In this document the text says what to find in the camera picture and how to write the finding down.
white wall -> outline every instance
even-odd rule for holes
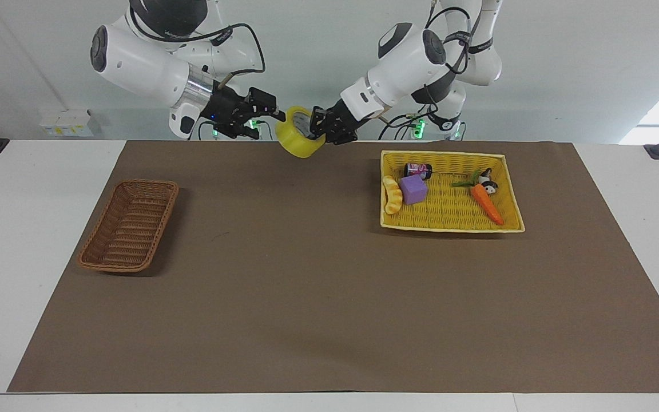
[[[127,3],[0,0],[0,135],[42,138],[38,111],[64,105],[93,110],[108,138],[173,138],[167,109],[90,66],[93,32]],[[221,2],[229,21],[247,21],[261,37],[268,72],[249,81],[283,109],[334,104],[376,61],[377,39],[397,21],[423,23],[428,4]],[[495,44],[503,75],[469,87],[467,138],[616,142],[659,99],[659,2],[506,0]],[[361,138],[377,136],[378,123]]]

yellow tape roll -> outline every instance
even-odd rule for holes
[[[324,145],[324,135],[316,140],[306,138],[311,118],[309,110],[295,105],[286,112],[286,121],[276,124],[276,138],[281,146],[301,159],[312,156]]]

basket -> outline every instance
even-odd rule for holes
[[[408,163],[432,165],[434,172],[431,179],[426,180],[426,200],[416,204],[403,204],[400,212],[388,215],[384,210],[386,195],[381,182],[382,227],[422,232],[525,232],[523,218],[513,193],[510,172],[502,154],[384,150],[381,154],[381,180],[387,175],[396,181],[400,180],[403,177],[403,167]],[[505,220],[502,226],[487,217],[470,195],[468,187],[452,187],[453,183],[468,180],[475,171],[483,171],[488,167],[492,168],[492,180],[499,185],[497,193],[490,198]]]
[[[94,271],[122,274],[148,268],[179,191],[174,182],[118,183],[78,255],[78,264]]]

white table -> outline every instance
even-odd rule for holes
[[[3,394],[123,146],[13,141],[0,154],[0,410],[659,410],[659,394]],[[659,161],[576,148],[659,293]]]

black and white toy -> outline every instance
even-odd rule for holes
[[[497,183],[492,181],[492,169],[487,168],[478,177],[478,183],[482,185],[487,191],[487,195],[492,195],[497,192]]]

